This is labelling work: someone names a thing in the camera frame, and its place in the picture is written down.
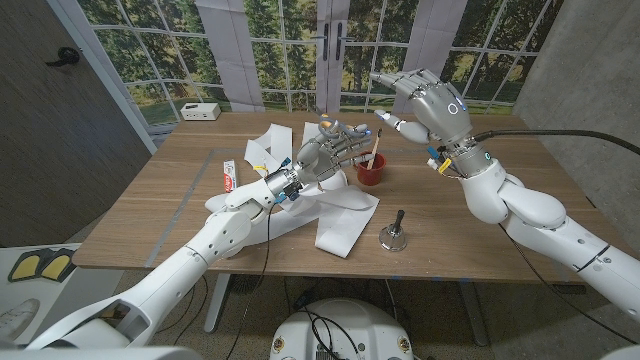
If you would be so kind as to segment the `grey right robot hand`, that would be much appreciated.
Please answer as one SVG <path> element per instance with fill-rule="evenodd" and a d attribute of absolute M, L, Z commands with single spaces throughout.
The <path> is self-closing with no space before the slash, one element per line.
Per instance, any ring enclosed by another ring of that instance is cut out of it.
<path fill-rule="evenodd" d="M 440 80 L 427 69 L 372 72 L 370 78 L 393 89 L 411 105 L 417 118 L 415 122 L 402 120 L 383 110 L 375 112 L 405 139 L 422 145 L 431 140 L 440 142 L 445 147 L 444 156 L 452 160 L 465 178 L 477 176 L 492 166 L 493 159 L 484 146 L 472 139 L 467 106 L 452 84 Z"/>

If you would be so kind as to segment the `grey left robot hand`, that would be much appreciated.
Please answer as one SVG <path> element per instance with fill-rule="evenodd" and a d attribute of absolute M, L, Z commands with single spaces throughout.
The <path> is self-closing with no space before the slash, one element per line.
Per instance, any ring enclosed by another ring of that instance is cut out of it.
<path fill-rule="evenodd" d="M 295 200 L 304 186 L 374 158 L 372 154 L 357 155 L 371 143 L 372 132 L 366 124 L 351 126 L 338 120 L 323 120 L 318 130 L 318 135 L 301 146 L 290 169 L 281 168 L 266 177 L 266 185 L 276 198 L 284 195 Z"/>

